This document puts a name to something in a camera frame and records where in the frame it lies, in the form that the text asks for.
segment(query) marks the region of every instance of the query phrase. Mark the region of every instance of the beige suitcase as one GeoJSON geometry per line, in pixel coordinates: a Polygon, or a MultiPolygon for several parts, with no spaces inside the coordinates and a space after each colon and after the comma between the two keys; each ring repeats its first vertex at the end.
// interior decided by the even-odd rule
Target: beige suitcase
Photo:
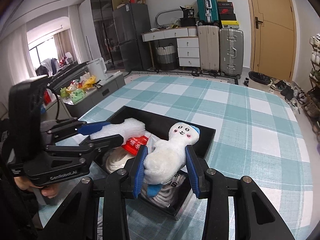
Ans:
{"type": "Polygon", "coordinates": [[[219,27],[199,26],[198,37],[201,69],[219,71],[219,27]]]}

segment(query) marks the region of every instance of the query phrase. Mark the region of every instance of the window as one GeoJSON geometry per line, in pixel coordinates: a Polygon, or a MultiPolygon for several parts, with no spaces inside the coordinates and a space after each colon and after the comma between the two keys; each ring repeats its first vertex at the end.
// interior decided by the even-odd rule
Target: window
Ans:
{"type": "Polygon", "coordinates": [[[47,41],[33,47],[29,50],[29,52],[33,67],[35,69],[37,69],[40,66],[40,63],[47,58],[58,59],[57,48],[52,37],[47,41]]]}

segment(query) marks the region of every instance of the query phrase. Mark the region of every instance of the white fluffy cloth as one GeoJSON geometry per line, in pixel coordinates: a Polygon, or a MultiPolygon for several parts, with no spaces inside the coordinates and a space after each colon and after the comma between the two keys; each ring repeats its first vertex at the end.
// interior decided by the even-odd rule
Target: white fluffy cloth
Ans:
{"type": "Polygon", "coordinates": [[[144,181],[150,185],[166,184],[186,165],[187,145],[195,144],[200,136],[199,129],[185,123],[176,123],[170,128],[169,141],[159,140],[155,150],[144,160],[144,181]]]}
{"type": "Polygon", "coordinates": [[[90,139],[102,138],[110,135],[120,134],[124,145],[131,137],[141,137],[146,132],[145,124],[134,118],[125,119],[121,124],[108,124],[103,126],[99,132],[90,135],[90,139]]]}

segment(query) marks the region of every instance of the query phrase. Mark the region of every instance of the white plush toy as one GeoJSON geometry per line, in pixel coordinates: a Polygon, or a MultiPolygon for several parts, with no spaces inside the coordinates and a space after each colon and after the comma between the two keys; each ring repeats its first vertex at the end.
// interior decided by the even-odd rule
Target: white plush toy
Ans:
{"type": "Polygon", "coordinates": [[[194,126],[182,122],[173,125],[169,131],[169,141],[157,141],[154,151],[145,158],[144,181],[149,185],[168,183],[186,165],[185,147],[195,144],[199,136],[200,131],[194,126]]]}

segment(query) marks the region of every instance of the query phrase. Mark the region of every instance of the trash bin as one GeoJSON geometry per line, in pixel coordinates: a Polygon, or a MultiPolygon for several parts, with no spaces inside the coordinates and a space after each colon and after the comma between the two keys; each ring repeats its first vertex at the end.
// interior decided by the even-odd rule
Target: trash bin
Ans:
{"type": "Polygon", "coordinates": [[[163,71],[174,70],[177,68],[177,49],[175,46],[157,48],[157,61],[163,71]]]}
{"type": "Polygon", "coordinates": [[[271,84],[272,84],[272,80],[270,77],[254,71],[249,72],[249,85],[248,85],[249,88],[254,88],[261,91],[269,92],[269,88],[271,84]]]}

